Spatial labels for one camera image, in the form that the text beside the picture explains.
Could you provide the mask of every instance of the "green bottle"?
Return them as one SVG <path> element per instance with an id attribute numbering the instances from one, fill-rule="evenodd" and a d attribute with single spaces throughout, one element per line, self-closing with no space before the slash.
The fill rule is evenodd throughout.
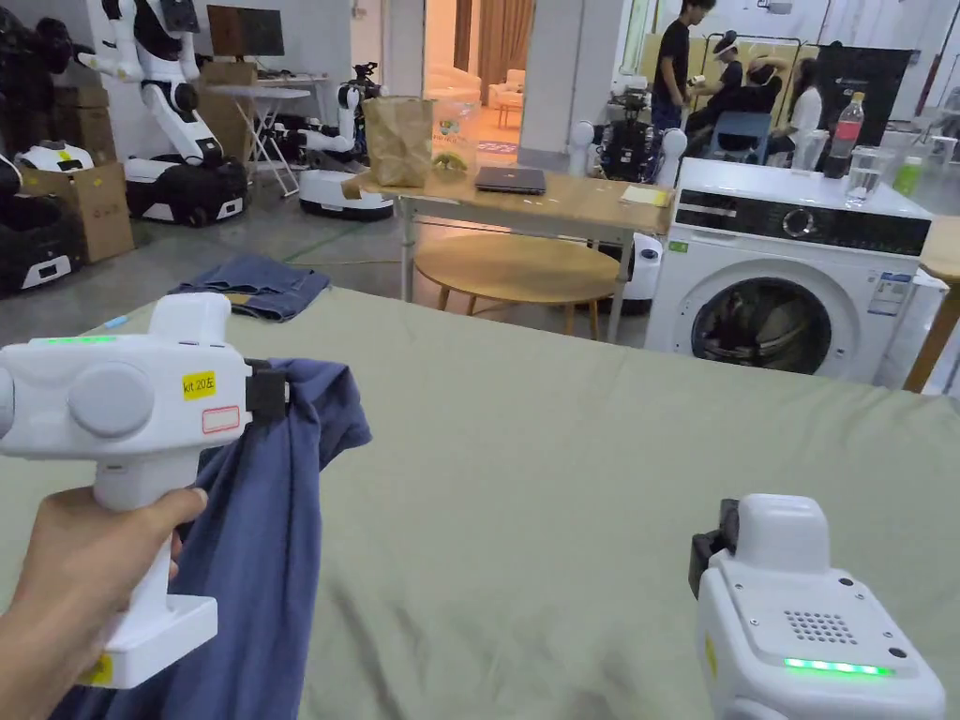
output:
<path id="1" fill-rule="evenodd" d="M 894 190 L 904 198 L 909 198 L 916 192 L 923 170 L 924 159 L 922 157 L 908 157 L 897 173 L 897 179 L 894 180 Z"/>

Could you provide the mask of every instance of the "hand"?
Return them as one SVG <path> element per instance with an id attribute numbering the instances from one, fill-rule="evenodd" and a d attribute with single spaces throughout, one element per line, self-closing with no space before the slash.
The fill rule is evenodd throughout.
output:
<path id="1" fill-rule="evenodd" d="M 178 490 L 113 513 L 91 488 L 40 503 L 11 608 L 0 618 L 0 707 L 20 709 L 6 716 L 47 717 L 99 658 L 111 621 L 164 543 L 205 506 L 203 491 Z M 172 557 L 180 549 L 174 538 Z"/>

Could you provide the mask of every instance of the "blue chair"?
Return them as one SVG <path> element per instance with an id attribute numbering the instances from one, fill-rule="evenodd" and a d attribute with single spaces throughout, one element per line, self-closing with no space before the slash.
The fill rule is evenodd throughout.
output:
<path id="1" fill-rule="evenodd" d="M 713 126 L 707 157 L 732 157 L 736 162 L 749 162 L 752 157 L 759 164 L 767 157 L 767 138 L 772 123 L 769 112 L 724 112 Z M 750 137 L 756 142 L 746 150 L 724 150 L 720 147 L 720 135 Z"/>

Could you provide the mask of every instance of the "laptop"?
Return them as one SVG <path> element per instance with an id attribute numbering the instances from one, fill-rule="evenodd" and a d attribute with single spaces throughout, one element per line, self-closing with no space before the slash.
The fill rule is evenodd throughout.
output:
<path id="1" fill-rule="evenodd" d="M 542 170 L 482 167 L 477 173 L 476 186 L 478 190 L 493 193 L 543 195 L 546 192 L 546 175 Z"/>

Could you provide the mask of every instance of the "man in black shirt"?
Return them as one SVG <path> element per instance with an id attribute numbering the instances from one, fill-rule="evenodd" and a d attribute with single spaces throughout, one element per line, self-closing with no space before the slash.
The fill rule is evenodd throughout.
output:
<path id="1" fill-rule="evenodd" d="M 678 128 L 686 103 L 686 76 L 690 61 L 690 26 L 699 25 L 713 10 L 716 0 L 684 0 L 680 17 L 670 23 L 660 40 L 657 74 L 654 77 L 650 114 L 654 125 L 654 146 L 644 179 L 652 182 L 660 166 L 660 139 L 665 131 Z"/>

